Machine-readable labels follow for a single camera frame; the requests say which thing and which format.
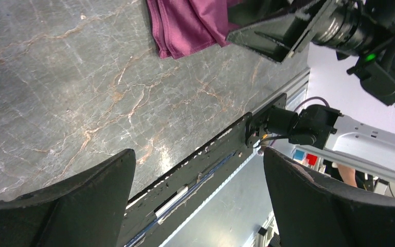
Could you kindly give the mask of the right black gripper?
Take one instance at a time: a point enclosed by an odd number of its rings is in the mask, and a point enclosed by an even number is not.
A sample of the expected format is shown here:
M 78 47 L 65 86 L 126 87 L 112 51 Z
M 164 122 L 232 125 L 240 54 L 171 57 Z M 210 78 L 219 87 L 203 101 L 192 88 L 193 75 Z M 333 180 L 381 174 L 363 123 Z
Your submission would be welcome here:
M 365 49 L 365 18 L 359 1 L 243 1 L 228 8 L 241 28 L 227 40 L 275 63 L 302 52 L 309 42 L 358 56 Z

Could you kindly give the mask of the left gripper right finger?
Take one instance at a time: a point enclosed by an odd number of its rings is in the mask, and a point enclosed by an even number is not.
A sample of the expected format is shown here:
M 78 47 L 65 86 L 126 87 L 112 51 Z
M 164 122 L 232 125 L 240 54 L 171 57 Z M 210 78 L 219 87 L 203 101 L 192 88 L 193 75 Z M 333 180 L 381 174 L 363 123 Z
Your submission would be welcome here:
M 272 148 L 263 163 L 282 246 L 395 246 L 395 198 L 347 185 Z

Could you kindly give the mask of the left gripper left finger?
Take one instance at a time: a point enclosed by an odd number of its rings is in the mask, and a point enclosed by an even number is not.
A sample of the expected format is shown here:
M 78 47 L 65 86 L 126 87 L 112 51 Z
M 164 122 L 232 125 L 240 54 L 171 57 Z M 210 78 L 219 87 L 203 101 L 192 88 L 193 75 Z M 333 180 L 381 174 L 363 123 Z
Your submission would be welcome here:
M 136 167 L 125 149 L 100 164 L 0 201 L 0 246 L 115 246 Z

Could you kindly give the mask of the purple cloth napkin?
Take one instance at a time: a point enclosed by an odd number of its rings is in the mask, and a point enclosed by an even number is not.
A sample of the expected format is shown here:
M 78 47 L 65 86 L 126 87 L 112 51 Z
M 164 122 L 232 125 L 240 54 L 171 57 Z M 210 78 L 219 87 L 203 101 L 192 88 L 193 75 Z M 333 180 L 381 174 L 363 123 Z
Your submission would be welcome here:
M 161 59 L 180 59 L 218 44 L 229 45 L 228 8 L 240 1 L 148 0 L 152 37 Z

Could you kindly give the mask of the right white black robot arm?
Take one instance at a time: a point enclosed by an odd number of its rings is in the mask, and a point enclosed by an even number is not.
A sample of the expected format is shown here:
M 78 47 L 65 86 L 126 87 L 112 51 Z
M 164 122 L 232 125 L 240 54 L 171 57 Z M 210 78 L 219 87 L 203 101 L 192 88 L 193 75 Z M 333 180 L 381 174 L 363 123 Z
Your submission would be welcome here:
M 395 1 L 245 1 L 228 9 L 237 28 L 227 41 L 275 63 L 307 44 L 358 58 L 347 70 L 365 92 L 395 107 Z M 245 127 L 250 148 L 286 139 L 315 155 L 395 182 L 395 134 L 339 110 L 312 105 L 300 113 L 268 104 Z

